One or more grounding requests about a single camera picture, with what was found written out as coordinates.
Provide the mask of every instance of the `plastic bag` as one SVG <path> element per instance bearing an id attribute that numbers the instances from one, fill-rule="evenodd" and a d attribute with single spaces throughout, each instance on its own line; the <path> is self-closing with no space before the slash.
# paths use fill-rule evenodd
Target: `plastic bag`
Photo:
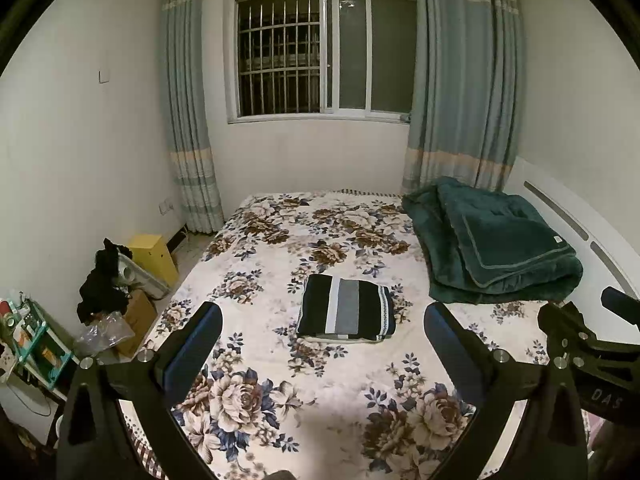
<path id="1" fill-rule="evenodd" d="M 74 343 L 74 351 L 81 356 L 95 356 L 121 341 L 135 336 L 122 314 L 115 310 L 94 321 Z"/>

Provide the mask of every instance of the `folded blanket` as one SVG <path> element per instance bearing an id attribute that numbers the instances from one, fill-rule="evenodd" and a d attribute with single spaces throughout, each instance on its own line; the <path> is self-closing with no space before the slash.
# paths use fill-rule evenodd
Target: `folded blanket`
<path id="1" fill-rule="evenodd" d="M 521 196 L 441 177 L 402 206 L 422 244 L 434 300 L 561 301 L 580 283 L 574 248 Z"/>
<path id="2" fill-rule="evenodd" d="M 380 341 L 396 330 L 386 286 L 312 274 L 306 280 L 298 335 L 320 340 Z"/>

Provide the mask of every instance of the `blue curtain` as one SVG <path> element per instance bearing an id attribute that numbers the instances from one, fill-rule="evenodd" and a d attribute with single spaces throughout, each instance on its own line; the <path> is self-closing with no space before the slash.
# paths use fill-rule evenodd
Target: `blue curtain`
<path id="1" fill-rule="evenodd" d="M 517 147 L 522 43 L 517 0 L 418 0 L 404 192 L 439 176 L 502 188 Z"/>
<path id="2" fill-rule="evenodd" d="M 174 175 L 190 231 L 223 223 L 202 84 L 202 0 L 162 0 L 162 107 Z"/>

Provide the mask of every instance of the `metal bolt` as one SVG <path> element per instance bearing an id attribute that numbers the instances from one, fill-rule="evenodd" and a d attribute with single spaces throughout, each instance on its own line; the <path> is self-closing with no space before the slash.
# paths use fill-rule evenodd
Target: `metal bolt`
<path id="1" fill-rule="evenodd" d="M 82 361 L 80 361 L 80 367 L 82 368 L 82 370 L 88 370 L 93 365 L 94 359 L 91 357 L 85 357 L 84 359 L 82 359 Z"/>
<path id="2" fill-rule="evenodd" d="M 506 350 L 503 350 L 502 348 L 498 348 L 494 350 L 494 359 L 499 363 L 505 363 L 509 359 L 511 359 L 511 356 Z"/>
<path id="3" fill-rule="evenodd" d="M 556 368 L 560 368 L 564 370 L 566 368 L 566 359 L 561 358 L 560 356 L 554 358 L 554 364 Z"/>
<path id="4" fill-rule="evenodd" d="M 136 359 L 141 363 L 148 363 L 149 361 L 151 361 L 151 359 L 154 358 L 154 355 L 156 355 L 156 353 L 153 350 L 145 348 L 144 350 L 138 352 L 138 355 L 136 355 Z"/>

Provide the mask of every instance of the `green blanket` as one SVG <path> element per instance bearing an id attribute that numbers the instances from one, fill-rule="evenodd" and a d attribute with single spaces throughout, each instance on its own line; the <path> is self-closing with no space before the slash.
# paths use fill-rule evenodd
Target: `green blanket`
<path id="1" fill-rule="evenodd" d="M 422 243 L 434 300 L 560 301 L 580 283 L 574 248 L 521 196 L 441 177 L 402 206 Z"/>

